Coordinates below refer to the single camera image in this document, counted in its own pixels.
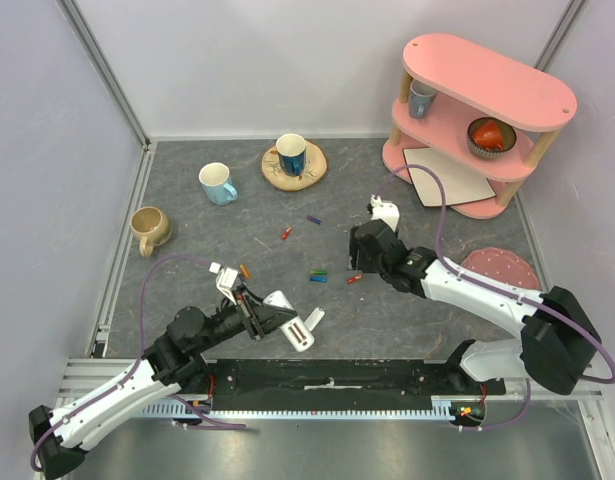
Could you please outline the white remote control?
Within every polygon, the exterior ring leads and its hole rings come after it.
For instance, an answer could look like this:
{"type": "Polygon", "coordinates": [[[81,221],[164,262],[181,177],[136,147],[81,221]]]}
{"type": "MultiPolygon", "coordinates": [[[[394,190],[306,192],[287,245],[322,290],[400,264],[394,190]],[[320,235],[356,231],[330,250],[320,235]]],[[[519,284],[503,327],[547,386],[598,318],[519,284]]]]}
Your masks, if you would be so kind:
{"type": "MultiPolygon", "coordinates": [[[[293,310],[293,305],[280,290],[276,290],[267,295],[264,298],[263,303],[274,307],[293,310]]],[[[308,350],[315,342],[313,334],[298,314],[295,314],[292,318],[286,321],[280,327],[280,330],[297,352],[304,352],[308,350]]]]}

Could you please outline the white battery cover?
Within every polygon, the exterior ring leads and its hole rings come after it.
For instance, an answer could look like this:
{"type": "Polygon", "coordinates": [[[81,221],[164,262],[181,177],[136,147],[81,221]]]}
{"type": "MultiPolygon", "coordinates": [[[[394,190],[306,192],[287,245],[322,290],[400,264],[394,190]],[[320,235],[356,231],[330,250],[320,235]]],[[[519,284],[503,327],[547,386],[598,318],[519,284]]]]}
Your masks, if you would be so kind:
{"type": "Polygon", "coordinates": [[[313,331],[325,316],[325,310],[316,307],[305,320],[305,326],[309,331],[313,331]]]}

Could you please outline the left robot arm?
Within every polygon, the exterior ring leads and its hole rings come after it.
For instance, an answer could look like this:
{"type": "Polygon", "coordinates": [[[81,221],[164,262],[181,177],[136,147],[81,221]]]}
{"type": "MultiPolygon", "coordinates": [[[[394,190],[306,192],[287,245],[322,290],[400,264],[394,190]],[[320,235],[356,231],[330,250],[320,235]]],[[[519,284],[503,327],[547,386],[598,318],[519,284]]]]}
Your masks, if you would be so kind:
{"type": "Polygon", "coordinates": [[[63,407],[41,405],[29,413],[32,469],[47,479],[70,473],[104,437],[151,403],[202,389],[210,376],[206,351],[242,332],[261,340],[275,330],[296,349],[313,342],[280,291],[260,298],[239,286],[213,315],[181,309],[165,333],[111,380],[63,407]]]}

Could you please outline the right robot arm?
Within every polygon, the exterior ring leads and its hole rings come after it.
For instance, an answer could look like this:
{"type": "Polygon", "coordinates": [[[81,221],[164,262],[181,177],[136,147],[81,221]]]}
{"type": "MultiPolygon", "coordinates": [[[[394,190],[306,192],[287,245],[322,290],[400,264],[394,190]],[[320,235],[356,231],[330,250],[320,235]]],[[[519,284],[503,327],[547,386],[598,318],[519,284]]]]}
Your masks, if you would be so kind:
{"type": "Polygon", "coordinates": [[[526,377],[568,395],[602,344],[570,291],[527,290],[466,271],[431,249],[406,247],[382,220],[352,228],[349,254],[354,269],[378,274],[401,293],[458,307],[510,334],[505,341],[461,345],[459,360],[444,371],[456,393],[497,377],[526,377]]]}

